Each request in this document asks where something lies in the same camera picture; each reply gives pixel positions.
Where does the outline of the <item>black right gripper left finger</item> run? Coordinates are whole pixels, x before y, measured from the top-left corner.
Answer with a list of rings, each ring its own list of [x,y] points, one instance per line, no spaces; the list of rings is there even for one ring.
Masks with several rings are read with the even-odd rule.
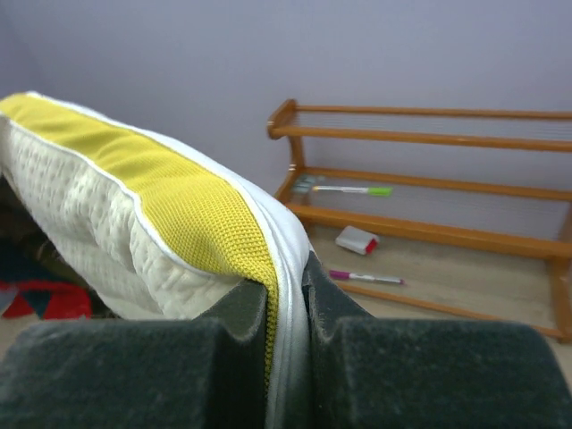
[[[1,364],[4,428],[260,428],[264,286],[193,320],[43,322]]]

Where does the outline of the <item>white yellow pillow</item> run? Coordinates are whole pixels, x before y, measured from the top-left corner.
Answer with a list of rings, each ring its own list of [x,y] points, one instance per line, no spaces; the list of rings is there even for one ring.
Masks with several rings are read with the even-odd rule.
[[[192,319],[237,280],[267,291],[269,428],[307,421],[312,250],[297,217],[177,139],[28,92],[1,102],[1,174],[63,259],[126,319]]]

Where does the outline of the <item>red patterned pillowcase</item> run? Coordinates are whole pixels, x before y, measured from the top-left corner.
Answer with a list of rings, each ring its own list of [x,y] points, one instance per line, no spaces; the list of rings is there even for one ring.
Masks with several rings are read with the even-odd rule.
[[[114,317],[1,180],[1,317],[29,315],[43,320]]]

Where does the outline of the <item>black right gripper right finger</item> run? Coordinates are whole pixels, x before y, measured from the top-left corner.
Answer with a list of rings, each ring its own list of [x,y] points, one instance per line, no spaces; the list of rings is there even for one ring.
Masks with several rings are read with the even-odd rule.
[[[302,280],[317,428],[568,428],[571,393],[524,324],[377,318],[316,256]]]

